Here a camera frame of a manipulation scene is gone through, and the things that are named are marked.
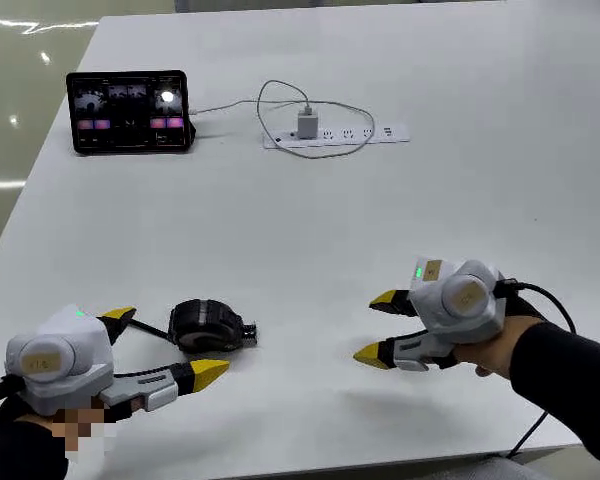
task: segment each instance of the white charger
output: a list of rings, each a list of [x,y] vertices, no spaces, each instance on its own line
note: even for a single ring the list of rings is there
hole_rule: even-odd
[[[309,105],[298,112],[297,135],[301,140],[314,139],[318,136],[318,114]]]

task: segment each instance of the white cable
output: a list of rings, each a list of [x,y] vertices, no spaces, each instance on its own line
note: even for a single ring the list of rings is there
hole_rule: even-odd
[[[272,83],[278,83],[280,85],[284,85],[289,88],[293,88],[294,90],[298,91],[304,97],[304,100],[262,100],[262,95],[263,95],[265,89]],[[362,148],[364,148],[376,133],[375,119],[373,118],[373,115],[371,115],[368,111],[366,111],[362,108],[354,107],[352,105],[347,105],[346,103],[342,103],[342,102],[335,102],[335,101],[330,101],[330,100],[309,100],[309,97],[307,96],[307,94],[304,93],[300,88],[298,88],[295,85],[292,85],[290,83],[283,82],[281,80],[267,80],[260,88],[260,93],[258,94],[258,98],[256,100],[252,100],[252,99],[238,100],[237,102],[233,102],[228,105],[223,105],[220,107],[207,108],[204,110],[192,110],[189,112],[189,114],[197,115],[200,113],[215,112],[218,110],[226,110],[228,108],[233,108],[233,107],[236,107],[236,106],[244,104],[244,103],[255,103],[256,104],[256,114],[258,115],[258,120],[260,121],[260,125],[262,125],[262,129],[264,130],[264,132],[267,134],[269,139],[273,142],[273,144],[276,146],[276,148],[278,150],[282,150],[283,152],[286,152],[290,155],[294,155],[294,156],[300,157],[300,158],[306,158],[306,159],[310,159],[310,160],[318,160],[318,159],[322,159],[322,158],[344,157],[347,155],[351,155],[352,153],[355,153],[358,150],[361,150]],[[275,138],[273,138],[273,136],[271,135],[271,132],[269,132],[269,129],[265,125],[264,120],[262,118],[262,113],[260,112],[260,104],[262,104],[262,103],[273,103],[273,104],[283,104],[284,103],[284,104],[286,104],[286,105],[280,105],[280,107],[286,107],[286,106],[295,105],[298,103],[306,103],[308,107],[310,107],[312,103],[322,104],[322,105],[336,105],[338,107],[343,107],[343,108],[352,110],[354,112],[366,115],[369,118],[369,121],[371,122],[371,134],[367,138],[365,138],[364,142],[360,143],[359,145],[356,145],[351,150],[347,150],[345,152],[329,153],[326,155],[305,155],[303,153],[298,153],[289,148],[283,147],[283,146],[279,145],[278,142],[276,142]]]
[[[263,100],[260,103],[303,103],[304,100]],[[215,112],[218,110],[226,110],[228,108],[237,107],[243,103],[258,103],[255,99],[238,100],[237,102],[230,103],[229,105],[223,105],[221,107],[205,108],[204,110],[189,110],[189,115],[198,115],[200,113]]]

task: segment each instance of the white table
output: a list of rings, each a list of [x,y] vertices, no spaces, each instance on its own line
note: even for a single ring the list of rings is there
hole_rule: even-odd
[[[413,141],[302,161],[263,151],[242,107],[196,118],[187,155],[79,158],[65,101],[0,240],[0,371],[7,340],[69,302],[165,328],[215,298],[260,329],[216,384],[121,424],[104,466],[78,470],[205,479],[513,446],[539,410],[504,381],[351,355],[420,327],[366,308],[418,254],[540,284],[600,340],[600,1],[105,18],[80,66],[161,68],[188,73],[194,107],[280,78]],[[120,371],[180,359],[134,331],[115,353]],[[526,446],[576,441],[550,420]]]

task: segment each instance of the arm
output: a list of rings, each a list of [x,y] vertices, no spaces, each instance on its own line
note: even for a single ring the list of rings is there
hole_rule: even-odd
[[[64,438],[54,437],[51,422],[31,413],[15,397],[0,406],[0,479],[63,479],[68,467]]]
[[[600,344],[529,316],[507,317],[503,333],[454,350],[479,375],[511,379],[516,393],[547,410],[600,460]]]

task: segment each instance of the yellow claw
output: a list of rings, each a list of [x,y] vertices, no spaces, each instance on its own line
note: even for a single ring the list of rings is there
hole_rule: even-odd
[[[229,362],[226,360],[195,360],[191,362],[191,369],[196,374],[193,381],[193,392],[207,388],[228,368]]]
[[[136,313],[135,307],[122,307],[116,308],[115,310],[111,310],[107,313],[103,313],[100,315],[101,317],[115,318],[120,320],[121,318],[133,318],[133,315]]]
[[[373,300],[371,302],[371,305],[375,305],[377,303],[391,303],[391,300],[393,300],[393,296],[395,294],[396,294],[395,290],[389,290],[387,292],[384,292],[378,298],[376,298],[375,300]]]
[[[389,367],[378,359],[378,348],[380,344],[378,342],[367,345],[362,350],[355,353],[353,358],[360,363],[370,365],[372,367],[380,368],[382,370],[389,370]]]

